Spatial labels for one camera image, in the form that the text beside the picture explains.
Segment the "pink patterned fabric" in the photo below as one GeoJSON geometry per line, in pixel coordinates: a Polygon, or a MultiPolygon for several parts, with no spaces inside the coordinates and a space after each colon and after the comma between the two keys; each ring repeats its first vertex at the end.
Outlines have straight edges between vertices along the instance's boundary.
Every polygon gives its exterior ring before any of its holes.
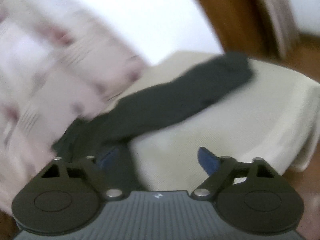
{"type": "Polygon", "coordinates": [[[0,210],[147,65],[75,0],[0,0],[0,210]]]}

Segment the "beige fabric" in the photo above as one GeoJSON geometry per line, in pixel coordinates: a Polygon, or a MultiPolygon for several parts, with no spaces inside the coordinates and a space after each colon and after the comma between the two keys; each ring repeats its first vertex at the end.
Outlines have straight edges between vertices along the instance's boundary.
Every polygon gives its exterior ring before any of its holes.
{"type": "MultiPolygon", "coordinates": [[[[168,82],[212,56],[177,52],[121,96],[168,82]]],[[[207,175],[197,162],[201,146],[241,162],[263,157],[280,174],[297,156],[295,168],[306,168],[319,137],[320,85],[277,65],[250,64],[255,73],[251,83],[182,123],[131,142],[140,176],[151,189],[192,190],[203,182],[207,175]],[[312,143],[300,153],[309,137],[312,143]]]]}
{"type": "Polygon", "coordinates": [[[285,59],[299,40],[299,30],[292,14],[290,0],[257,1],[262,16],[267,15],[264,19],[271,23],[278,55],[281,59],[285,59]]]}

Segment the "metal screw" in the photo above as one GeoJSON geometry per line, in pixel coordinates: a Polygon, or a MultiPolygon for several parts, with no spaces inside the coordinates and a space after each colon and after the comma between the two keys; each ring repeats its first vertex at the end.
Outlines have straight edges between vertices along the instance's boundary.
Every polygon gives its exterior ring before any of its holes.
{"type": "Polygon", "coordinates": [[[253,158],[252,161],[264,161],[264,159],[260,157],[256,157],[256,158],[253,158]]]}
{"type": "Polygon", "coordinates": [[[119,189],[109,189],[106,195],[108,198],[118,198],[122,196],[122,191],[119,189]]]}
{"type": "Polygon", "coordinates": [[[196,189],[193,193],[198,197],[207,197],[210,195],[210,191],[205,188],[196,189]]]}

